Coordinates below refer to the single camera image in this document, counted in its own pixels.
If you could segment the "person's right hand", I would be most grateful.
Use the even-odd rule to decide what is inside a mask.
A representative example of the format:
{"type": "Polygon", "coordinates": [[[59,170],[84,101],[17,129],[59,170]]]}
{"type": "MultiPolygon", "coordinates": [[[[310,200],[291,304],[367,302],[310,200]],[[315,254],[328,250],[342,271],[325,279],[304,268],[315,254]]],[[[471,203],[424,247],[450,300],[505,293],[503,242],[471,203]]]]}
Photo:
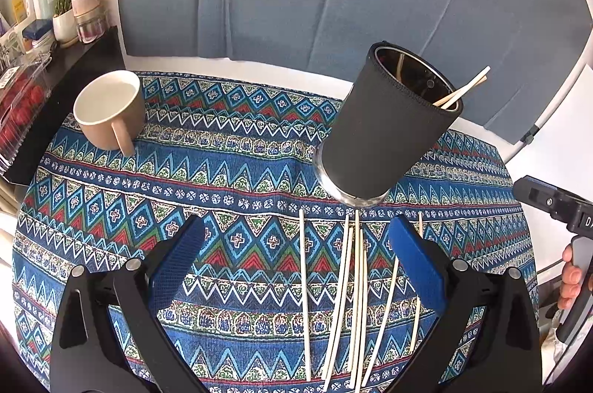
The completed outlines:
{"type": "Polygon", "coordinates": [[[569,310],[581,291],[582,271],[573,263],[573,250],[567,246],[563,251],[562,260],[564,262],[561,274],[561,285],[559,289],[559,298],[557,306],[560,310],[569,310]]]}

